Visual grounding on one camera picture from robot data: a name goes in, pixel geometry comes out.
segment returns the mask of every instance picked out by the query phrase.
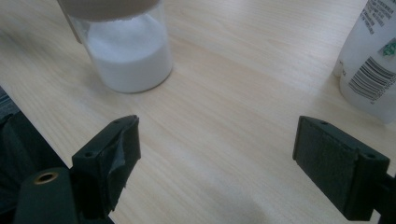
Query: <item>white powder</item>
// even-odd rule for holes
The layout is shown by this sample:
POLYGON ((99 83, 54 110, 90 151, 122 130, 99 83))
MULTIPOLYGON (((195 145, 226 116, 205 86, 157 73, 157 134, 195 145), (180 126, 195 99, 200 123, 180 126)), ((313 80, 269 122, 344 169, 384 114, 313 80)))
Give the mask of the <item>white powder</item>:
POLYGON ((150 15, 93 23, 87 48, 103 82, 114 91, 145 91, 172 69, 165 28, 150 15))

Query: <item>glass jar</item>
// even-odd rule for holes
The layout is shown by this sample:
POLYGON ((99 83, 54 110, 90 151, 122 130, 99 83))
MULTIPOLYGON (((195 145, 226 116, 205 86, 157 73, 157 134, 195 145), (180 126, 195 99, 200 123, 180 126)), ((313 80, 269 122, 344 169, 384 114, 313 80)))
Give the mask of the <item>glass jar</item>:
POLYGON ((162 83, 172 69, 161 0, 60 0, 102 81, 139 92, 162 83))

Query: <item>black plastic jaw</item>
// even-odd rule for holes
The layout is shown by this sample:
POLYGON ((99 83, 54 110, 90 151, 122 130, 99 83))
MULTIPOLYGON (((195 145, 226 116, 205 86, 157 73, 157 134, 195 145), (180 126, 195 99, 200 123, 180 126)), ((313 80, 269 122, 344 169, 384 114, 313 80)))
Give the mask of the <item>black plastic jaw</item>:
POLYGON ((389 158, 330 123, 300 117, 293 159, 348 220, 396 223, 389 158))

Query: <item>jar lid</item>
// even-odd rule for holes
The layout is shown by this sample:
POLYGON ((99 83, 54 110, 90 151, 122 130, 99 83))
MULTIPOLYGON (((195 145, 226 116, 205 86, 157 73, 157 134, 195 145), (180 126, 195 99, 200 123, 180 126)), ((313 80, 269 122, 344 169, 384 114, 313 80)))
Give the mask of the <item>jar lid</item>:
POLYGON ((160 0, 58 0, 69 16, 87 21, 112 21, 144 13, 160 0))

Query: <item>light wood grain surface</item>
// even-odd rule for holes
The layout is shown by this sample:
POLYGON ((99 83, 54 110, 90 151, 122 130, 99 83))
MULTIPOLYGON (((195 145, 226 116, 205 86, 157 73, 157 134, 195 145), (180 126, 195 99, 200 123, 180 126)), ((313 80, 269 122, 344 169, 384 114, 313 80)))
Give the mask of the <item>light wood grain surface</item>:
POLYGON ((331 75, 365 3, 164 0, 173 72, 122 94, 102 84, 56 1, 1 0, 0 85, 69 166, 111 120, 140 118, 118 223, 350 223, 291 155, 305 115, 396 160, 396 123, 349 105, 331 75))

